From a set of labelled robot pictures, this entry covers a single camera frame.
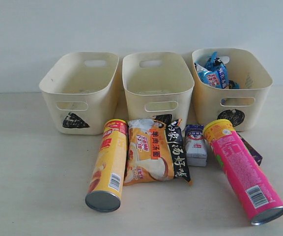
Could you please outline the yellow chips can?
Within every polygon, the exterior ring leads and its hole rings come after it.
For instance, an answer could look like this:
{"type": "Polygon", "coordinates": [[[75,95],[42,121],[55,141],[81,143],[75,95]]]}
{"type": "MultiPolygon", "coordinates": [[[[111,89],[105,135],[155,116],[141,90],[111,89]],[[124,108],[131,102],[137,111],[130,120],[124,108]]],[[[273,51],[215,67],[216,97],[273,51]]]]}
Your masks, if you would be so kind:
{"type": "Polygon", "coordinates": [[[111,212],[120,207],[127,150],[127,122],[121,119],[107,121],[85,197],[91,209],[111,212]]]}

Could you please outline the blue white milk carton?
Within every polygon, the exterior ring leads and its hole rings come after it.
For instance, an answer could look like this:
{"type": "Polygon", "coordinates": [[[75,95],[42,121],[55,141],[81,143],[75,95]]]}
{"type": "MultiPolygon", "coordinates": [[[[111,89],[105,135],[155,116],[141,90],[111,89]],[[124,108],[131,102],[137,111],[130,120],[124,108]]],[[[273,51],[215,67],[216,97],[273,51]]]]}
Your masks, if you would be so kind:
{"type": "Polygon", "coordinates": [[[187,124],[185,128],[185,151],[188,165],[205,167],[207,147],[203,137],[203,125],[187,124]]]}

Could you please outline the pink chips can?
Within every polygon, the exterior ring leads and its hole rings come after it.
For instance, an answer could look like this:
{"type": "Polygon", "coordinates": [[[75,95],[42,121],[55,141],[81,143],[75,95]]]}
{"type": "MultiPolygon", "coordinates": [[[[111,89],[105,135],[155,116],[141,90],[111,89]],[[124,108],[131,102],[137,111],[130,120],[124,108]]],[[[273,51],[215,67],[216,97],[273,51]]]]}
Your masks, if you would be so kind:
{"type": "Polygon", "coordinates": [[[210,145],[252,225],[283,215],[283,201],[256,163],[228,119],[207,124],[203,136],[210,145]]]}

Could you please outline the cream bin with triangle mark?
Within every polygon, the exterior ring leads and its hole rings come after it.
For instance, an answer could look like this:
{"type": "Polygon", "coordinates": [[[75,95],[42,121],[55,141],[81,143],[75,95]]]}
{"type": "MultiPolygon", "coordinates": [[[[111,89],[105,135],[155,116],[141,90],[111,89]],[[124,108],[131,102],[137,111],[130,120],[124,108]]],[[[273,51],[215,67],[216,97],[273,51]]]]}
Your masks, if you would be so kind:
{"type": "Polygon", "coordinates": [[[119,56],[77,52],[62,56],[39,88],[59,132],[98,135],[114,117],[120,85],[119,56]]]}

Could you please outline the orange instant noodle bag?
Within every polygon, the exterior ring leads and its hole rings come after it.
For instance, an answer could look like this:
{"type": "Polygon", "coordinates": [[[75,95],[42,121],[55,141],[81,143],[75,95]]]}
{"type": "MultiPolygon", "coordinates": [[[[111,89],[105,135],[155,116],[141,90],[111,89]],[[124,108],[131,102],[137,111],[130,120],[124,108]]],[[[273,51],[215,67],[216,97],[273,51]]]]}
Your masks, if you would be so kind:
{"type": "Polygon", "coordinates": [[[157,119],[128,121],[129,146],[124,185],[184,179],[192,185],[181,119],[166,124],[157,119]]]}

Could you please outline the dark purple box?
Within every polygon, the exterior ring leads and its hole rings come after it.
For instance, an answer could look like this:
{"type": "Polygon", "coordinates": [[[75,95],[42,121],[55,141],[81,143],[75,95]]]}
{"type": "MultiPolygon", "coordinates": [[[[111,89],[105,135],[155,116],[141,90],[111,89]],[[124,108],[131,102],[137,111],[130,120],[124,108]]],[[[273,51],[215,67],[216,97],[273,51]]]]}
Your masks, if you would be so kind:
{"type": "Polygon", "coordinates": [[[247,148],[247,150],[249,151],[250,155],[255,160],[255,162],[260,166],[263,160],[262,155],[257,150],[255,150],[239,133],[237,134],[245,145],[245,147],[247,148]]]}

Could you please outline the blue instant noodle bag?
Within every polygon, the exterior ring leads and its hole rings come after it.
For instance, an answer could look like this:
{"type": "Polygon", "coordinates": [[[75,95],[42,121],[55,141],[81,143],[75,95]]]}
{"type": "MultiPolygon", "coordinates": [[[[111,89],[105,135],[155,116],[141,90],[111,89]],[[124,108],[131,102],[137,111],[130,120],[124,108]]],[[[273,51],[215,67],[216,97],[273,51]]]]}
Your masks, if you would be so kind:
{"type": "Polygon", "coordinates": [[[217,53],[208,58],[205,66],[194,64],[200,81],[216,89],[240,89],[238,83],[229,79],[227,68],[217,53]]]}

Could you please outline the cream bin with circle mark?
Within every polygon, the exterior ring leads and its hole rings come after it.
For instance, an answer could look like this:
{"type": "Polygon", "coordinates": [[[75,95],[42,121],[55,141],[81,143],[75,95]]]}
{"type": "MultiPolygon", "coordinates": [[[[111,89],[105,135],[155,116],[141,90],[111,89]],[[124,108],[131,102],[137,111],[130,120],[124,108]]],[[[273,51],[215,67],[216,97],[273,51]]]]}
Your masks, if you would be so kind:
{"type": "Polygon", "coordinates": [[[236,48],[206,48],[192,52],[192,64],[204,65],[217,52],[225,62],[228,78],[238,89],[213,88],[203,83],[195,69],[193,106],[196,120],[207,125],[216,119],[228,119],[236,131],[254,127],[273,80],[263,65],[249,51],[236,48]]]}

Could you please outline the cream bin with square mark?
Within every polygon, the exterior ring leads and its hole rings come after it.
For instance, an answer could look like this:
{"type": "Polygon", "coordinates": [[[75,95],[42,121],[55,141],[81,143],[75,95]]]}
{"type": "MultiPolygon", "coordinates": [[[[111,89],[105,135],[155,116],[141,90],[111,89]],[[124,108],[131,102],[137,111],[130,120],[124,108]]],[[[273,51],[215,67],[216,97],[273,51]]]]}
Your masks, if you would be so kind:
{"type": "Polygon", "coordinates": [[[185,128],[195,82],[181,55],[127,55],[122,61],[122,82],[130,120],[171,115],[185,128]]]}

